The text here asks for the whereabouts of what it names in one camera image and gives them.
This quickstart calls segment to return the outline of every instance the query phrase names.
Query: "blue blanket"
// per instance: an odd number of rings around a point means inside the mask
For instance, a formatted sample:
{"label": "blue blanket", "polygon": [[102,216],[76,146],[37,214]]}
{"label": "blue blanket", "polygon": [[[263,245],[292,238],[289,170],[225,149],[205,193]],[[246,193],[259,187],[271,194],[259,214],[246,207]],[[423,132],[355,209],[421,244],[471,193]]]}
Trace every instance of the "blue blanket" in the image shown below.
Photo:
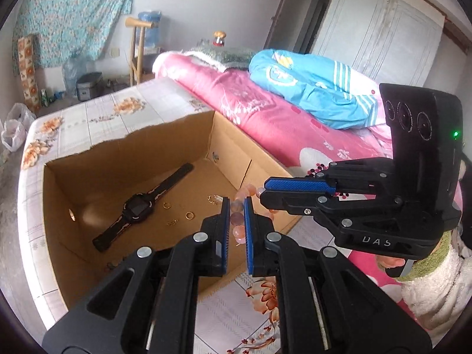
{"label": "blue blanket", "polygon": [[374,96],[350,93],[351,68],[318,55],[263,50],[249,65],[251,80],[334,129],[376,124]]}

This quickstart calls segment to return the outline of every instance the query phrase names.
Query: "camera lens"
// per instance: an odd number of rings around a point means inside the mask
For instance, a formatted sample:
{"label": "camera lens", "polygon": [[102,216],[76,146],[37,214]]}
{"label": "camera lens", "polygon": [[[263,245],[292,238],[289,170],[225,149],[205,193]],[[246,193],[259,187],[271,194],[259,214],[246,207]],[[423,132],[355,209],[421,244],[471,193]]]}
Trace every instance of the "camera lens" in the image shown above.
{"label": "camera lens", "polygon": [[431,122],[426,113],[421,112],[418,115],[418,118],[416,119],[418,123],[418,131],[421,137],[425,141],[429,141],[431,139],[431,136],[433,134],[433,129],[431,128]]}
{"label": "camera lens", "polygon": [[400,121],[400,125],[402,125],[402,128],[404,130],[406,130],[407,132],[412,131],[412,113],[410,112],[410,108],[403,102],[398,104],[398,120]]}
{"label": "camera lens", "polygon": [[390,120],[393,121],[395,119],[395,109],[390,101],[385,103],[386,114],[389,116]]}

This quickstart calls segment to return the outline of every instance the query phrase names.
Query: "tiled floor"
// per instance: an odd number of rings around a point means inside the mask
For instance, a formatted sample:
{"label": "tiled floor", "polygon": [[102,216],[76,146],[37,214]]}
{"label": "tiled floor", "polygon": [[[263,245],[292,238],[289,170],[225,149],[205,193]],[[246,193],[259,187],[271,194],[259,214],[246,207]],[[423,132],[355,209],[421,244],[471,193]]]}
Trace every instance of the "tiled floor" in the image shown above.
{"label": "tiled floor", "polygon": [[22,151],[11,153],[0,167],[0,289],[23,326],[41,343],[46,328],[28,287],[18,241],[17,193]]}

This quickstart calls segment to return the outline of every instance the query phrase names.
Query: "wooden chair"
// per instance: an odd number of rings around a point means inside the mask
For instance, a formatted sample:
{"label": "wooden chair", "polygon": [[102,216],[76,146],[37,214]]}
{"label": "wooden chair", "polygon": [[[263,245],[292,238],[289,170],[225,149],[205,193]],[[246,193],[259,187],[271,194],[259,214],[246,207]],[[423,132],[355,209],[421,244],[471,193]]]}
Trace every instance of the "wooden chair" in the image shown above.
{"label": "wooden chair", "polygon": [[[154,75],[152,71],[143,70],[142,64],[144,59],[144,49],[145,49],[145,31],[146,28],[156,28],[159,24],[156,22],[146,22],[135,19],[133,17],[128,17],[124,22],[124,25],[127,28],[133,28],[133,35],[131,36],[131,48],[130,48],[130,65],[129,65],[129,79],[130,86],[134,86],[135,82],[140,84],[148,80],[152,80]],[[136,28],[141,28],[141,33],[139,35],[139,44],[138,44],[138,56],[136,57]]]}

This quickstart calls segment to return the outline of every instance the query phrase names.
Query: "pink bedsheet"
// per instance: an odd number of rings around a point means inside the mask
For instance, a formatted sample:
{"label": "pink bedsheet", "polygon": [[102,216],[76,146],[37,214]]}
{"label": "pink bedsheet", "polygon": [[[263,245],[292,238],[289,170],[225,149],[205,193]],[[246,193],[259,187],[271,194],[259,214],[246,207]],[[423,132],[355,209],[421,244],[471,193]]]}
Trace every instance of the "pink bedsheet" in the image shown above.
{"label": "pink bedsheet", "polygon": [[[157,78],[170,77],[179,82],[225,115],[294,176],[305,176],[310,169],[327,166],[331,161],[384,157],[374,137],[367,143],[351,131],[322,125],[311,114],[254,84],[247,72],[233,69],[220,73],[191,57],[170,52],[157,58],[153,71]],[[356,94],[371,94],[372,84],[366,89]],[[388,143],[384,129],[373,133]],[[462,209],[459,185],[457,188],[455,201]],[[349,259],[402,304],[400,285],[377,268],[374,255],[352,252]]]}

